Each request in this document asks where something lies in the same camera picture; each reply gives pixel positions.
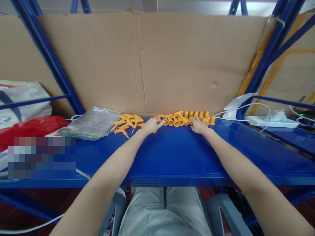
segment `red plastic bag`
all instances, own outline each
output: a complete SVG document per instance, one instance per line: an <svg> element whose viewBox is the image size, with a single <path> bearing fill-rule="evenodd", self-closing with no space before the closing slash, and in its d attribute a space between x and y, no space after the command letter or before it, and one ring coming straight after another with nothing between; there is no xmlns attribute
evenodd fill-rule
<svg viewBox="0 0 315 236"><path fill-rule="evenodd" d="M0 129L0 152L7 150L8 146L13 146L15 137L44 137L68 124L61 116L48 116L16 123L12 127Z"/></svg>

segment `orange plastic tool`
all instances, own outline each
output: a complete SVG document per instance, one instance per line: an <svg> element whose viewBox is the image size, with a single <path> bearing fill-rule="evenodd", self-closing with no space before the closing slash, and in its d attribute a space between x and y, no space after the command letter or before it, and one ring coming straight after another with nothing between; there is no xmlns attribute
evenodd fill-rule
<svg viewBox="0 0 315 236"><path fill-rule="evenodd" d="M173 114L167 115L168 125L169 125L169 126L173 126L174 123L175 123L174 120L172 119L172 117L173 117Z"/></svg>
<svg viewBox="0 0 315 236"><path fill-rule="evenodd" d="M121 116L119 116L120 118L122 118L122 119L125 119L126 120L126 123L127 123L127 125L129 125L129 126L131 126L131 127L133 127L134 125L133 125L133 123L129 120L129 118L127 117L127 116L125 116L125 115L121 115Z"/></svg>
<svg viewBox="0 0 315 236"><path fill-rule="evenodd" d="M164 116L164 115L158 115L158 116L155 116L154 118L158 118L158 119L160 119L160 121L162 121L162 120L161 120L161 117L162 117L162 116Z"/></svg>
<svg viewBox="0 0 315 236"><path fill-rule="evenodd" d="M145 124L145 123L139 123L139 124L137 124L137 126L139 126L139 127L142 128L142 127L144 126L144 124Z"/></svg>
<svg viewBox="0 0 315 236"><path fill-rule="evenodd" d="M135 118L131 119L130 121L134 122L134 129L135 129L139 122L143 122L143 119L140 116L138 116L138 115L134 115L134 117Z"/></svg>
<svg viewBox="0 0 315 236"><path fill-rule="evenodd" d="M125 114L125 116L127 116L127 117L128 117L128 119L134 119L134 118L135 118L135 116L134 116L134 115L130 115L130 114Z"/></svg>
<svg viewBox="0 0 315 236"><path fill-rule="evenodd" d="M128 128L129 128L129 125L122 126L118 130L116 130L114 132L114 134L123 133L125 136L128 136L128 134L126 132L126 129L128 129Z"/></svg>
<svg viewBox="0 0 315 236"><path fill-rule="evenodd" d="M206 112L204 113L204 119L205 119L205 124L206 124L206 126L208 126L208 125L209 125L209 122L210 122L210 116L209 116L209 112L208 112L208 111L206 111Z"/></svg>
<svg viewBox="0 0 315 236"><path fill-rule="evenodd" d="M114 127L111 129L112 131L114 131L119 125L122 125L125 123L125 120L124 119L121 119L120 121L115 121L113 124L114 124Z"/></svg>
<svg viewBox="0 0 315 236"><path fill-rule="evenodd" d="M205 117L204 121L205 121L206 126L208 126L210 122L210 117Z"/></svg>
<svg viewBox="0 0 315 236"><path fill-rule="evenodd" d="M177 119L177 116L173 115L173 116L171 116L171 118L174 120L174 126L175 127L180 126L180 123L179 123L179 121Z"/></svg>
<svg viewBox="0 0 315 236"><path fill-rule="evenodd" d="M163 121L166 121L166 123L164 125L168 125L169 123L169 117L168 115L162 115Z"/></svg>
<svg viewBox="0 0 315 236"><path fill-rule="evenodd" d="M198 112L198 111L196 111L196 112L194 113L194 118L197 119L197 116L199 116L199 112Z"/></svg>
<svg viewBox="0 0 315 236"><path fill-rule="evenodd" d="M186 119L184 116L183 116L183 111L178 111L178 112L175 112L174 115L177 115L178 116L178 121L180 123L180 126L183 126L185 125L186 123L188 123L188 119Z"/></svg>
<svg viewBox="0 0 315 236"><path fill-rule="evenodd" d="M215 120L216 120L216 117L215 116L211 116L210 125L214 125Z"/></svg>
<svg viewBox="0 0 315 236"><path fill-rule="evenodd" d="M201 120L201 122L203 122L203 111L199 113L199 119Z"/></svg>

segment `hand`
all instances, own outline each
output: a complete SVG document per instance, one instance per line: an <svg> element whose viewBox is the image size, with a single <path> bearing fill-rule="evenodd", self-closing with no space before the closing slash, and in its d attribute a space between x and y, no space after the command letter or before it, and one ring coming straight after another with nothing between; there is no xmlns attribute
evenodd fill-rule
<svg viewBox="0 0 315 236"><path fill-rule="evenodd" d="M166 121L160 122L160 119L158 118L151 118L148 120L145 125L143 126L142 130L146 133L146 135L149 135L151 133L154 133L157 131L159 128L161 128Z"/></svg>
<svg viewBox="0 0 315 236"><path fill-rule="evenodd" d="M190 121L192 123L191 129L198 134L204 134L209 128L205 124L205 119L201 122L198 116L196 118L191 117Z"/></svg>

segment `forearm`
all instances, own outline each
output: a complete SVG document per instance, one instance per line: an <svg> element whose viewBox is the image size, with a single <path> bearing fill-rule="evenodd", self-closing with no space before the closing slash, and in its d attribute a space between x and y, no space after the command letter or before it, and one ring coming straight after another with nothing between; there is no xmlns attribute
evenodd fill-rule
<svg viewBox="0 0 315 236"><path fill-rule="evenodd" d="M139 130L108 158L82 189L51 236L97 235L109 204L146 136Z"/></svg>
<svg viewBox="0 0 315 236"><path fill-rule="evenodd" d="M265 235L315 235L314 228L246 156L212 129L204 136L244 193Z"/></svg>
<svg viewBox="0 0 315 236"><path fill-rule="evenodd" d="M147 134L143 130L139 130L117 149L95 173L94 177L98 178L98 184L107 185L116 191L125 179L139 147L146 137Z"/></svg>
<svg viewBox="0 0 315 236"><path fill-rule="evenodd" d="M205 130L203 135L218 155L226 172L242 191L263 190L266 184L271 183L246 156L212 129Z"/></svg>

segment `plastic bag with colorful items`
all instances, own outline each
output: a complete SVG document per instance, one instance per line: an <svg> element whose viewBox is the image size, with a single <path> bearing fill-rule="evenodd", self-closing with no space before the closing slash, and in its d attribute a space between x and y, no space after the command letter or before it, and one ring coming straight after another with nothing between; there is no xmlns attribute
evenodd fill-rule
<svg viewBox="0 0 315 236"><path fill-rule="evenodd" d="M120 112L94 106L92 110L61 129L57 135L95 141L108 134L113 122L118 121L120 115Z"/></svg>

